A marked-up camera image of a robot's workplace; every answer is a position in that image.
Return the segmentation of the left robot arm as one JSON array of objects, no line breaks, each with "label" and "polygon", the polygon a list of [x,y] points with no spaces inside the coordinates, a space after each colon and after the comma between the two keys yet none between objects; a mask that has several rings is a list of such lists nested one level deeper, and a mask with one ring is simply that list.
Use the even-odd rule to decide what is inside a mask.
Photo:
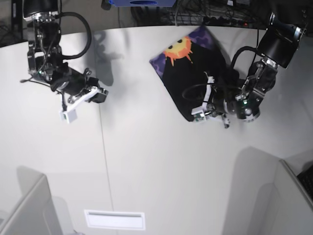
[{"label": "left robot arm", "polygon": [[[280,67],[287,68],[306,34],[307,24],[287,24],[274,13],[257,47],[245,46],[237,50],[230,66],[218,75],[206,73],[208,82],[200,107],[192,110],[195,121],[218,120],[225,128],[230,126],[228,115],[252,122],[260,115],[259,106],[275,85]],[[234,69],[239,55],[252,51],[260,56],[253,62],[246,79],[240,79]]]}]

